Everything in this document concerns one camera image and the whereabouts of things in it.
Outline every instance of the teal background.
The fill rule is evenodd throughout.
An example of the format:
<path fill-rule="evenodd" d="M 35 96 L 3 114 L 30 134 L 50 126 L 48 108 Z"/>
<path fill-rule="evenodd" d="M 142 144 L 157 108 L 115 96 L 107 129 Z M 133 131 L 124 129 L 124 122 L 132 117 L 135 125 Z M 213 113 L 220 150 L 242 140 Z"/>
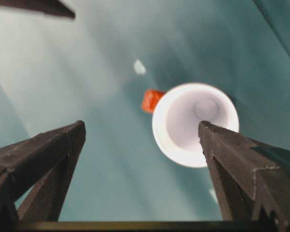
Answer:
<path fill-rule="evenodd" d="M 0 147 L 86 124 L 60 220 L 221 219 L 207 168 L 156 146 L 148 88 L 214 85 L 241 133 L 290 150 L 290 0 L 63 2 L 74 21 L 0 7 Z"/>

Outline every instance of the cup rim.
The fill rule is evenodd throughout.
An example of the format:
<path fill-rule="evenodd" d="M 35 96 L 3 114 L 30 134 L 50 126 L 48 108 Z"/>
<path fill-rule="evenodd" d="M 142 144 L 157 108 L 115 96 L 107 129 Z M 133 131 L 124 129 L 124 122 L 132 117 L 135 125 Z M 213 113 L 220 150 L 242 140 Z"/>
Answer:
<path fill-rule="evenodd" d="M 206 167 L 206 159 L 203 155 L 201 144 L 198 143 L 198 151 L 196 152 L 190 152 L 186 151 L 183 148 L 180 148 L 177 146 L 170 136 L 167 133 L 166 129 L 166 116 L 168 113 L 168 110 L 170 109 L 170 106 L 172 105 L 172 102 L 177 99 L 180 94 L 187 92 L 189 89 L 202 89 L 202 90 L 209 90 L 212 93 L 215 93 L 216 96 L 219 98 L 222 98 L 224 102 L 228 104 L 228 112 L 232 116 L 232 126 L 229 128 L 232 131 L 238 132 L 239 131 L 239 118 L 236 111 L 236 108 L 234 104 L 232 103 L 231 99 L 226 95 L 224 92 L 222 92 L 217 87 L 204 84 L 204 83 L 186 83 L 182 85 L 178 85 L 176 87 L 173 87 L 169 91 L 167 91 L 164 96 L 160 99 L 158 102 L 154 113 L 152 117 L 152 130 L 154 134 L 155 141 L 160 148 L 160 150 L 164 153 L 165 156 L 167 156 L 172 161 L 191 168 L 201 168 Z"/>

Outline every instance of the small white object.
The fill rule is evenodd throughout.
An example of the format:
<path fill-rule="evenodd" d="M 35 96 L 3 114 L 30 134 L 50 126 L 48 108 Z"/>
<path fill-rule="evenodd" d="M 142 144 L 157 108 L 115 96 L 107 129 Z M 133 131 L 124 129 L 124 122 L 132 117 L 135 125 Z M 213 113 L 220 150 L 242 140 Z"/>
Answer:
<path fill-rule="evenodd" d="M 203 120 L 239 131 L 232 101 L 216 87 L 189 83 L 168 91 L 158 102 L 152 120 L 154 137 L 161 151 L 180 165 L 206 167 L 198 134 Z"/>
<path fill-rule="evenodd" d="M 141 63 L 139 59 L 135 61 L 133 66 L 134 66 L 134 71 L 136 72 L 136 74 L 144 75 L 146 73 L 146 68 L 144 67 L 144 65 Z"/>

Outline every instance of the orange cube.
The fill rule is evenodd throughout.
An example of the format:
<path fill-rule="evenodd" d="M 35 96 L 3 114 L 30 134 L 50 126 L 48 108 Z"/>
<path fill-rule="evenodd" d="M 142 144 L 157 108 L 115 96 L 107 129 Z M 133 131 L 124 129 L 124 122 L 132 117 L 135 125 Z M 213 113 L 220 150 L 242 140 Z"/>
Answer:
<path fill-rule="evenodd" d="M 141 108 L 147 113 L 154 113 L 156 105 L 164 94 L 165 92 L 161 92 L 159 90 L 146 90 Z"/>

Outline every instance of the white plastic cup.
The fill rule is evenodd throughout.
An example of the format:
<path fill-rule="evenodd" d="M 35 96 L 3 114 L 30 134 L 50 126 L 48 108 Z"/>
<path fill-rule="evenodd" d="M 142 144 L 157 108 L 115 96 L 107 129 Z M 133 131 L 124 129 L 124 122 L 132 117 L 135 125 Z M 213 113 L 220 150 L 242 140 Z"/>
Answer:
<path fill-rule="evenodd" d="M 229 97 L 216 87 L 189 83 L 166 92 L 154 109 L 152 128 L 160 150 L 187 167 L 206 167 L 198 136 L 201 121 L 239 131 L 238 115 Z"/>

